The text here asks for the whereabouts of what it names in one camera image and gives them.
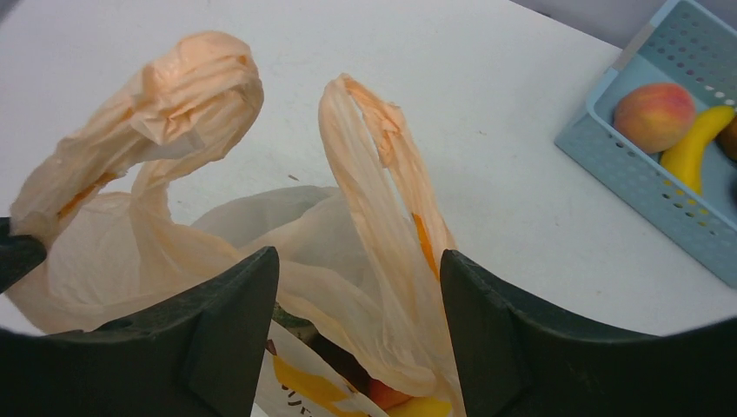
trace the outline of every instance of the white table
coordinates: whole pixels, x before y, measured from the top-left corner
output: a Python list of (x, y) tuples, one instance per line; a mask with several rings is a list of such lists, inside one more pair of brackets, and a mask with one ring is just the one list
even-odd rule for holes
[[(737, 314), (737, 291), (553, 144), (619, 50), (507, 0), (21, 2), (0, 24), (2, 214), (56, 141), (143, 63), (206, 29), (251, 45), (266, 102), (224, 161), (174, 183), (175, 220), (333, 184), (316, 111), (344, 71), (404, 108), (461, 250), (501, 278), (652, 334)], [(33, 331), (2, 306), (2, 325)]]

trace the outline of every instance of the banana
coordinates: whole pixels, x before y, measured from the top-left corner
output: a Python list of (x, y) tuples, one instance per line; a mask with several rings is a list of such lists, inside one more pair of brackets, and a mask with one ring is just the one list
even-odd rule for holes
[(413, 398), (396, 407), (387, 410), (389, 417), (445, 417), (450, 413), (451, 406), (445, 401), (434, 398)]
[(734, 119), (734, 108), (716, 106), (702, 111), (675, 146), (663, 152), (661, 166), (701, 195), (701, 163), (707, 145)]

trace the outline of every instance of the blue plastic basket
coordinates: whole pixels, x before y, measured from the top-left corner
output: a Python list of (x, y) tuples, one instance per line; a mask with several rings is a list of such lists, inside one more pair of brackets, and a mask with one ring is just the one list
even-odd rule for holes
[(643, 84), (678, 83), (702, 111), (737, 102), (737, 31), (691, 0), (670, 0), (589, 94), (556, 145), (729, 286), (737, 288), (737, 165), (707, 148), (702, 196), (612, 127)]

